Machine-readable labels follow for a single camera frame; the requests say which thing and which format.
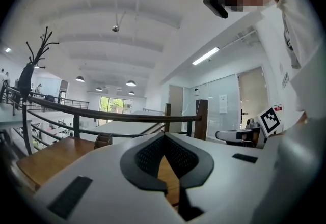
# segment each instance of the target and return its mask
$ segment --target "decorative tree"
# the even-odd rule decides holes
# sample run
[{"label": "decorative tree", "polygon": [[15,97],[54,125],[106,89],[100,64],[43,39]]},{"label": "decorative tree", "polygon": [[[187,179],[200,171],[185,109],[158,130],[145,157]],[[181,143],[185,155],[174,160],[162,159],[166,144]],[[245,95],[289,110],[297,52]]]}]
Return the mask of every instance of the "decorative tree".
[{"label": "decorative tree", "polygon": [[[18,81],[18,88],[19,88],[20,94],[22,96],[22,110],[21,110],[21,112],[22,112],[22,120],[23,120],[23,136],[25,138],[25,143],[28,140],[27,139],[28,130],[27,130],[27,122],[26,122],[26,120],[27,120],[26,102],[27,102],[28,95],[31,92],[31,80],[32,80],[32,75],[33,75],[33,72],[34,72],[34,68],[35,68],[35,66],[38,66],[38,62],[40,60],[45,59],[45,58],[41,58],[41,56],[45,52],[47,52],[49,50],[49,47],[47,47],[47,46],[49,46],[51,44],[59,44],[58,42],[51,42],[51,43],[47,42],[49,40],[50,36],[52,35],[52,32],[47,34],[47,28],[48,27],[46,27],[45,34],[43,34],[41,36],[42,44],[41,44],[41,47],[38,50],[35,58],[34,58],[34,53],[31,50],[31,47],[30,47],[29,43],[26,42],[27,46],[29,47],[30,52],[32,53],[32,57],[30,57],[30,62],[27,63],[26,66],[24,67],[24,69],[23,69],[23,71],[22,71],[22,73],[20,75],[19,81]],[[30,154],[31,153],[30,146],[27,145],[26,147],[27,147],[28,152]]]}]

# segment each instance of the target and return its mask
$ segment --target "white door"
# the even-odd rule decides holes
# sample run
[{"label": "white door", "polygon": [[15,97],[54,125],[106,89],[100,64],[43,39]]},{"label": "white door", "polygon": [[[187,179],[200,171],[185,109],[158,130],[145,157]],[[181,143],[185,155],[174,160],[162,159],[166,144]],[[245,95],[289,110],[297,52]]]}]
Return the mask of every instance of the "white door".
[{"label": "white door", "polygon": [[245,129],[247,119],[257,122],[259,113],[268,108],[266,81],[261,67],[238,74],[242,109],[241,129]]},{"label": "white door", "polygon": [[[170,85],[169,103],[171,104],[171,115],[181,116],[183,104],[183,88]],[[181,125],[181,122],[170,123],[170,132],[181,132]]]}]

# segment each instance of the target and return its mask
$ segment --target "black mesh panel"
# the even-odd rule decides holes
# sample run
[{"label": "black mesh panel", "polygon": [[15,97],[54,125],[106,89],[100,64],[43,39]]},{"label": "black mesh panel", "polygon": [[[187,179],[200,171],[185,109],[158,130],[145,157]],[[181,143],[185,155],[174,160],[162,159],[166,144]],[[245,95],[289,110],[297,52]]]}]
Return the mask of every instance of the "black mesh panel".
[{"label": "black mesh panel", "polygon": [[163,137],[159,138],[137,152],[135,157],[136,165],[141,170],[154,177],[157,177],[158,175],[159,165],[163,158],[163,141]]},{"label": "black mesh panel", "polygon": [[195,153],[172,139],[165,137],[164,146],[165,156],[179,179],[198,164],[198,157]]}]

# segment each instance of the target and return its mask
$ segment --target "fluorescent light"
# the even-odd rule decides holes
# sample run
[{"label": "fluorescent light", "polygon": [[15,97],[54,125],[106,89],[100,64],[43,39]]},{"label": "fluorescent light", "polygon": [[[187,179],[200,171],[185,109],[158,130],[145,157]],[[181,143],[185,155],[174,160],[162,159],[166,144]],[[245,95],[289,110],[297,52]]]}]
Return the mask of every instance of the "fluorescent light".
[{"label": "fluorescent light", "polygon": [[200,62],[204,61],[205,59],[208,59],[209,57],[211,57],[212,55],[214,55],[218,51],[219,51],[219,48],[215,47],[210,52],[204,54],[201,58],[198,58],[196,61],[194,61],[193,65],[198,65]]}]

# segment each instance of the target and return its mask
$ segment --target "glass wall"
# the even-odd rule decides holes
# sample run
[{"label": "glass wall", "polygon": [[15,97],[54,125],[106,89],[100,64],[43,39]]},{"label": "glass wall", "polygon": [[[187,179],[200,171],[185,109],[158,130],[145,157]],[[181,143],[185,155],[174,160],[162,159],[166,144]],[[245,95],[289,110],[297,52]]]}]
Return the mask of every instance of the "glass wall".
[{"label": "glass wall", "polygon": [[[111,97],[101,97],[100,111],[117,114],[130,114],[132,107],[132,100],[118,99]],[[99,125],[106,124],[109,120],[99,120]]]},{"label": "glass wall", "polygon": [[240,93],[236,75],[191,88],[185,116],[196,114],[196,100],[199,99],[208,100],[207,136],[215,138],[217,131],[240,129]]}]

